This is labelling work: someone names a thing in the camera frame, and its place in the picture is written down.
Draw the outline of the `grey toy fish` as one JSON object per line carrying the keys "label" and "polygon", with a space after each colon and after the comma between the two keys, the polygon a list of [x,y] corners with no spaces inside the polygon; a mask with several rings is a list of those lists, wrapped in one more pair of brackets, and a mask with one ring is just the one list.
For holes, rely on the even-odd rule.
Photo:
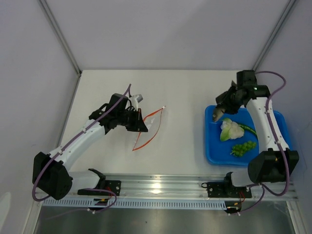
{"label": "grey toy fish", "polygon": [[212,114],[213,122],[219,121],[223,117],[223,115],[226,113],[226,111],[227,111],[226,105],[224,105],[224,104],[216,105],[214,110],[213,110],[213,114]]}

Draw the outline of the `white toy cauliflower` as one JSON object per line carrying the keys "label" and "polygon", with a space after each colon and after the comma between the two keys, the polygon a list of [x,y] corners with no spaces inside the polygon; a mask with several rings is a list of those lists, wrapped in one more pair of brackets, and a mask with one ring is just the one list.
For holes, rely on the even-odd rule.
{"label": "white toy cauliflower", "polygon": [[241,138],[245,134],[244,129],[238,123],[232,121],[229,118],[225,118],[222,120],[220,128],[220,141],[222,142],[231,139]]}

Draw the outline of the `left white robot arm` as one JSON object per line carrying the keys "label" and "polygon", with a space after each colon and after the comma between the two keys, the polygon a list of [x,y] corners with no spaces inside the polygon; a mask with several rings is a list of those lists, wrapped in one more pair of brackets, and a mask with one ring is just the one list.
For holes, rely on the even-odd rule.
{"label": "left white robot arm", "polygon": [[70,172],[79,157],[96,141],[117,126],[129,132],[148,131],[139,103],[142,95],[113,94],[109,103],[93,111],[79,133],[64,146],[50,153],[38,153],[34,158],[32,182],[34,188],[44,191],[55,200],[63,199],[70,192],[79,195],[108,195],[106,176],[96,169]]}

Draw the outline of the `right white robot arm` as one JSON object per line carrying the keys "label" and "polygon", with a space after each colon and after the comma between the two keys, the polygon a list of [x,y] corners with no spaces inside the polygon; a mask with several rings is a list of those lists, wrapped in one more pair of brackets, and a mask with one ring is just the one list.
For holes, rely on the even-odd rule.
{"label": "right white robot arm", "polygon": [[292,151],[278,128],[272,108],[272,94],[266,85],[232,84],[228,91],[216,98],[213,121],[224,114],[237,114],[241,106],[249,112],[258,139],[259,154],[252,159],[245,173],[232,173],[223,183],[223,193],[235,196],[240,186],[261,185],[274,196],[283,196],[289,190],[290,175],[299,155]]}

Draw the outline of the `clear zip bag orange zipper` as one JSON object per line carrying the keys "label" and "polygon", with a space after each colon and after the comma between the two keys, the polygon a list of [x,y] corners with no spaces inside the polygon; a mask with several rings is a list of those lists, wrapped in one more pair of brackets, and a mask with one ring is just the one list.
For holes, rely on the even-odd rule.
{"label": "clear zip bag orange zipper", "polygon": [[166,106],[163,106],[160,109],[148,114],[143,119],[143,123],[146,125],[148,132],[138,133],[132,148],[133,152],[144,148],[157,136],[162,124],[162,117],[165,109]]}

